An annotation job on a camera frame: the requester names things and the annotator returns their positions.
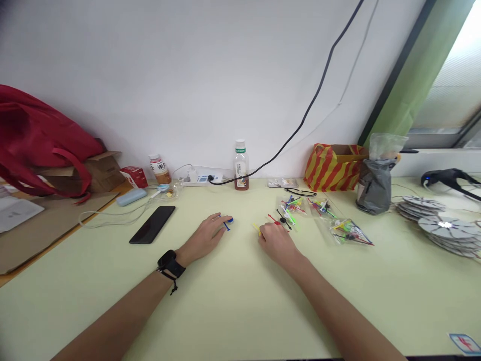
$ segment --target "gray bag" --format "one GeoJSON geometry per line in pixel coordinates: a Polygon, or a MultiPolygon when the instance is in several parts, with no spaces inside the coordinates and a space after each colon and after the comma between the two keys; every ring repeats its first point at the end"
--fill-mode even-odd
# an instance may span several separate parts
{"type": "Polygon", "coordinates": [[[370,214],[380,214],[391,205],[391,169],[395,160],[369,160],[361,163],[357,190],[357,207],[370,214]]]}

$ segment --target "black phone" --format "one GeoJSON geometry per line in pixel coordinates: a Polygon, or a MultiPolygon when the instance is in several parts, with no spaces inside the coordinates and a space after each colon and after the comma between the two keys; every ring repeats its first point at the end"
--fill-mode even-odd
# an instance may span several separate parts
{"type": "Polygon", "coordinates": [[[160,206],[152,213],[147,221],[140,227],[136,234],[130,239],[132,244],[150,244],[154,241],[164,224],[169,219],[175,206],[160,206]]]}

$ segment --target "hand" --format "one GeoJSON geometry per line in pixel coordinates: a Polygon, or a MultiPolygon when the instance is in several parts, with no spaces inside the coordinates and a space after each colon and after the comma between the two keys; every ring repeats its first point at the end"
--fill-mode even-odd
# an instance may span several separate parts
{"type": "Polygon", "coordinates": [[[219,244],[222,235],[227,230],[224,222],[232,216],[220,217],[220,212],[208,216],[202,221],[194,234],[177,251],[177,262],[182,267],[189,266],[193,261],[207,256],[219,244]]]}
{"type": "Polygon", "coordinates": [[[295,266],[304,256],[282,225],[266,223],[259,227],[259,244],[264,252],[285,270],[295,266]]]}

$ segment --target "green curtain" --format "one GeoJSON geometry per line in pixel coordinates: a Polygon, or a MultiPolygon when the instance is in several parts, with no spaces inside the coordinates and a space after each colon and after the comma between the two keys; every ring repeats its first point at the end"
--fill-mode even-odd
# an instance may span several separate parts
{"type": "Polygon", "coordinates": [[[437,0],[369,133],[405,136],[451,51],[474,0],[437,0]]]}

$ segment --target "desk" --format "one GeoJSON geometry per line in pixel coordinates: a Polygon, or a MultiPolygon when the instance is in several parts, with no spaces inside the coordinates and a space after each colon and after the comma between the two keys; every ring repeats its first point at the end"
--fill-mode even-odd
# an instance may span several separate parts
{"type": "MultiPolygon", "coordinates": [[[[394,179],[428,195],[413,180],[394,179]]],[[[131,226],[79,229],[0,288],[0,358],[48,360],[179,247],[208,214],[233,215],[232,230],[206,258],[192,264],[164,298],[126,360],[264,360],[338,357],[297,285],[259,248],[252,222],[268,221],[282,189],[251,180],[233,186],[185,188],[177,209],[151,245],[128,240],[150,216],[131,226]]],[[[393,186],[393,195],[412,192],[393,186]]],[[[396,212],[371,216],[354,192],[327,193],[337,213],[351,217],[375,243],[338,245],[314,220],[298,218],[292,232],[316,268],[403,354],[457,354],[447,333],[481,339],[481,264],[431,243],[396,212]]],[[[479,211],[454,191],[434,196],[450,207],[479,211]]],[[[127,209],[139,205],[137,201],[127,209]]],[[[122,210],[116,204],[110,212],[122,210]]],[[[466,220],[478,218],[456,212],[466,220]]],[[[99,222],[105,216],[97,216],[99,222]]]]}
{"type": "MultiPolygon", "coordinates": [[[[130,191],[132,189],[132,186],[130,185],[129,182],[125,181],[124,183],[122,183],[121,185],[115,187],[114,189],[112,189],[112,192],[119,192],[119,195],[118,196],[121,196],[125,193],[127,193],[128,191],[130,191]]],[[[13,194],[15,197],[18,197],[18,198],[31,198],[31,196],[25,194],[25,193],[22,193],[22,192],[16,192],[13,194]]],[[[101,209],[99,209],[100,211],[103,211],[105,210],[109,205],[113,204],[115,202],[115,199],[111,200],[109,203],[107,203],[106,205],[104,205],[101,209]]],[[[38,259],[40,259],[41,257],[43,257],[45,254],[47,254],[48,252],[50,252],[52,249],[55,248],[56,245],[60,244],[62,241],[64,241],[65,239],[67,239],[71,234],[73,234],[76,230],[78,230],[80,228],[80,226],[75,226],[74,228],[72,228],[70,231],[68,231],[66,234],[64,234],[62,237],[60,237],[58,240],[56,240],[53,244],[51,244],[49,247],[47,247],[46,249],[44,249],[42,252],[40,252],[39,254],[37,254],[35,257],[33,257],[31,260],[29,260],[28,262],[24,263],[22,266],[20,266],[19,268],[17,268],[16,270],[14,270],[13,272],[9,273],[9,274],[6,274],[6,275],[0,275],[0,287],[2,287],[4,284],[6,284],[7,282],[9,282],[10,280],[12,280],[15,276],[17,276],[20,272],[24,271],[27,267],[29,267],[31,264],[33,264],[34,262],[36,262],[38,259]]]]}

